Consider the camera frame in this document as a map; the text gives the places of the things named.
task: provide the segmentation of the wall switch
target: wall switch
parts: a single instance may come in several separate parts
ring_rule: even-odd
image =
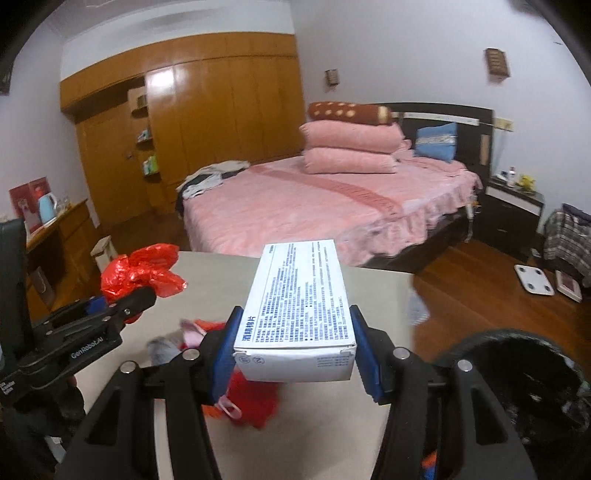
[[[499,130],[507,130],[508,132],[513,131],[513,120],[507,120],[505,118],[495,118],[495,128]]]

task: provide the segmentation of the black trash bin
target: black trash bin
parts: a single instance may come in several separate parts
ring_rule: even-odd
[[[548,339],[519,330],[467,338],[435,363],[465,358],[509,415],[540,480],[591,479],[591,392],[582,370]]]

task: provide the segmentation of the white scale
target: white scale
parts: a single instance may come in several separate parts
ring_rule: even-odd
[[[523,288],[528,292],[536,295],[554,295],[554,289],[548,277],[539,268],[527,265],[516,265],[514,268]]]

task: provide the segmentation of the blue pillow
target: blue pillow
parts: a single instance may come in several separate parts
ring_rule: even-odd
[[[456,157],[457,124],[425,127],[417,130],[415,157],[429,157],[451,163]]]

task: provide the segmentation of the screw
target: screw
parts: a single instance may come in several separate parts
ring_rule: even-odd
[[[457,367],[462,370],[462,372],[469,372],[472,370],[472,364],[468,360],[460,360],[457,363]]]
[[[119,370],[121,370],[124,374],[130,374],[132,371],[135,370],[135,362],[123,362],[119,367]]]
[[[183,358],[189,361],[196,360],[197,358],[199,358],[199,355],[201,355],[201,353],[199,352],[199,350],[195,348],[190,348],[183,352]]]
[[[394,349],[393,354],[399,360],[406,360],[410,356],[410,352],[403,346],[397,346]]]

